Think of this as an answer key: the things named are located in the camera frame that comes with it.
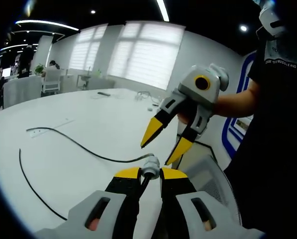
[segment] person in background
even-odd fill
[[[54,61],[50,61],[49,66],[47,68],[45,68],[45,70],[42,72],[41,76],[45,77],[46,72],[48,71],[48,69],[60,69],[60,66]]]
[[[30,66],[34,51],[32,45],[27,45],[19,58],[18,78],[28,77],[30,75]]]
[[[245,228],[297,238],[297,37],[271,19],[275,1],[254,2],[263,27],[248,74],[251,85],[220,96],[214,106],[214,114],[223,117],[254,115],[224,173]],[[193,114],[185,109],[179,119],[188,123]]]

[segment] window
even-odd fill
[[[166,89],[184,27],[158,22],[128,22],[115,46],[108,74]]]
[[[71,54],[69,68],[93,70],[100,40],[104,36],[106,27],[107,24],[81,31]]]

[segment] hand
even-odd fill
[[[197,103],[190,101],[181,107],[180,112],[177,114],[179,121],[184,124],[188,124],[190,120],[193,120],[197,112]]]

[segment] white chair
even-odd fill
[[[43,93],[59,92],[60,91],[61,70],[47,69],[42,86]]]
[[[3,86],[3,108],[41,97],[41,77],[14,79]]]
[[[89,79],[87,90],[113,89],[115,81],[92,77]]]
[[[206,191],[217,199],[229,209],[235,222],[241,224],[239,209],[230,183],[210,155],[203,157],[183,172],[187,174],[197,191]]]

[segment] black cable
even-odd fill
[[[135,158],[135,159],[132,159],[132,160],[128,160],[128,161],[121,161],[121,160],[115,160],[115,159],[110,159],[110,158],[106,158],[106,157],[103,157],[103,156],[100,156],[96,153],[93,153],[92,151],[90,151],[89,149],[85,148],[83,145],[79,144],[78,142],[76,142],[74,139],[68,137],[67,135],[65,135],[64,133],[54,129],[54,128],[49,128],[49,127],[35,127],[35,128],[29,128],[27,129],[26,131],[30,131],[30,130],[34,130],[34,129],[48,129],[48,130],[51,130],[51,131],[54,131],[54,132],[57,132],[59,133],[60,135],[64,136],[65,138],[69,139],[70,141],[72,141],[73,143],[77,144],[79,147],[81,147],[82,149],[84,149],[85,151],[87,151],[88,153],[96,156],[96,157],[99,157],[101,159],[104,159],[104,160],[107,160],[107,161],[111,161],[111,162],[115,162],[115,163],[132,163],[132,162],[136,162],[136,161],[139,161],[139,160],[142,160],[143,158],[147,158],[149,156],[154,156],[154,154],[152,153],[148,153],[148,154],[145,154],[143,156],[140,156],[138,158]]]
[[[178,168],[179,168],[180,163],[182,162],[183,156],[184,156],[184,155],[182,154],[182,156],[180,157],[179,163],[178,163],[178,165],[177,165],[177,167],[176,167],[177,170],[178,170]]]
[[[33,187],[31,186],[27,176],[25,175],[24,171],[23,171],[23,168],[22,168],[22,163],[21,163],[21,148],[19,149],[19,163],[20,163],[20,167],[21,167],[21,171],[22,171],[22,174],[25,178],[25,180],[27,181],[29,187],[31,188],[31,190],[34,192],[34,194],[40,199],[40,201],[48,208],[50,209],[51,212],[53,212],[55,215],[57,215],[59,218],[63,219],[63,220],[67,220],[65,217],[61,216],[60,214],[58,214],[56,211],[54,211],[40,196],[39,194],[33,189]]]
[[[149,181],[152,179],[154,174],[153,173],[145,173],[144,176],[145,176],[145,178],[143,180],[143,183],[140,185],[140,188],[139,188],[139,193],[138,193],[139,197],[141,197],[143,195],[144,191],[147,188]]]
[[[30,130],[34,130],[34,129],[48,129],[48,130],[51,130],[51,131],[54,131],[54,132],[57,132],[59,133],[60,135],[64,136],[65,138],[69,139],[70,141],[72,141],[73,143],[77,144],[79,147],[81,147],[82,149],[84,149],[85,151],[89,152],[90,154],[96,156],[96,157],[99,157],[101,159],[104,159],[104,160],[108,160],[108,161],[111,161],[111,162],[116,162],[116,163],[131,163],[131,162],[136,162],[136,161],[139,161],[143,158],[146,158],[146,157],[149,157],[149,156],[154,156],[154,154],[152,153],[148,153],[148,154],[145,154],[141,157],[138,157],[138,158],[135,158],[135,159],[132,159],[132,160],[129,160],[129,161],[120,161],[120,160],[114,160],[114,159],[110,159],[110,158],[106,158],[106,157],[103,157],[103,156],[100,156],[96,153],[93,153],[92,151],[90,151],[89,149],[85,148],[84,146],[82,146],[81,144],[77,143],[75,140],[73,140],[72,138],[68,137],[67,135],[65,135],[64,133],[54,129],[54,128],[49,128],[49,127],[35,127],[35,128],[29,128],[27,129],[26,131],[30,131]],[[19,163],[20,163],[20,167],[21,167],[21,171],[22,171],[22,174],[25,178],[25,180],[27,181],[29,187],[31,188],[31,190],[34,192],[34,194],[40,199],[40,201],[51,211],[53,212],[55,215],[57,215],[59,218],[63,219],[63,220],[67,220],[65,217],[61,216],[60,214],[58,214],[56,211],[54,211],[40,196],[39,194],[33,189],[33,187],[31,186],[28,178],[26,177],[24,171],[23,171],[23,168],[22,168],[22,162],[21,162],[21,149],[19,149]],[[149,183],[149,180],[151,179],[152,176],[148,175],[149,179],[145,177],[144,181],[143,181],[143,184],[141,185],[141,195],[143,194],[143,192],[145,191],[148,183]]]

